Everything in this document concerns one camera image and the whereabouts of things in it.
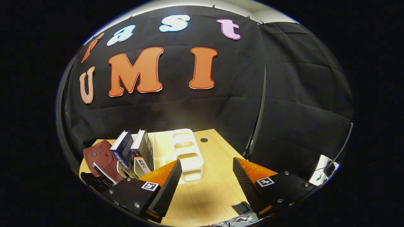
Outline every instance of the book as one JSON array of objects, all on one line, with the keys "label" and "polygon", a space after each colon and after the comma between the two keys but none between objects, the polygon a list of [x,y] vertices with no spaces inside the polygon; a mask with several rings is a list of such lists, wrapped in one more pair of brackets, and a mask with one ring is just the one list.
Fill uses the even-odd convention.
[{"label": "book", "polygon": [[139,130],[130,149],[145,174],[154,170],[153,147],[146,130]]},{"label": "book", "polygon": [[132,144],[133,138],[130,131],[123,131],[110,148],[118,162],[127,170],[131,169],[132,163],[130,160],[134,159],[133,153],[130,150]]}]

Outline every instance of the maroon pouch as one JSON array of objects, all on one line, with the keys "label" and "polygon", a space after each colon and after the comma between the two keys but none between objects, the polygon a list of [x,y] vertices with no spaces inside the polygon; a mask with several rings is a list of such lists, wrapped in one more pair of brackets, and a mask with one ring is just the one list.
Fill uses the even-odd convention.
[{"label": "maroon pouch", "polygon": [[116,170],[118,161],[112,154],[110,148],[111,144],[104,139],[96,145],[83,150],[84,160],[86,160],[87,166],[94,176],[99,176],[99,173],[93,167],[93,163],[95,162],[106,174],[118,183],[124,178]]}]

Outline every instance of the white shelf organizer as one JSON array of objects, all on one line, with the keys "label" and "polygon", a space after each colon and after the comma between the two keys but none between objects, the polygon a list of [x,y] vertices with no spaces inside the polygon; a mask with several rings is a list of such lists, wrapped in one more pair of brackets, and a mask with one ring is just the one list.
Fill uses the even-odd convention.
[{"label": "white shelf organizer", "polygon": [[173,159],[181,160],[182,175],[179,184],[198,182],[203,176],[204,160],[193,132],[187,128],[173,130],[171,141]]}]

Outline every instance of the table surface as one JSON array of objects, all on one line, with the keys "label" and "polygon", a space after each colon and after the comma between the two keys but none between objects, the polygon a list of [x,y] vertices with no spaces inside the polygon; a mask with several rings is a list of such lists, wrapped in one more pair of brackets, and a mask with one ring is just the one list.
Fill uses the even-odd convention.
[{"label": "table surface", "polygon": [[[173,155],[171,133],[155,132],[154,155],[156,168],[163,166],[163,157]],[[162,225],[190,227],[219,223],[238,216],[232,208],[247,201],[233,173],[233,158],[243,158],[214,129],[194,132],[204,159],[203,177],[196,183],[178,184]],[[79,172],[90,170],[83,159]]]}]

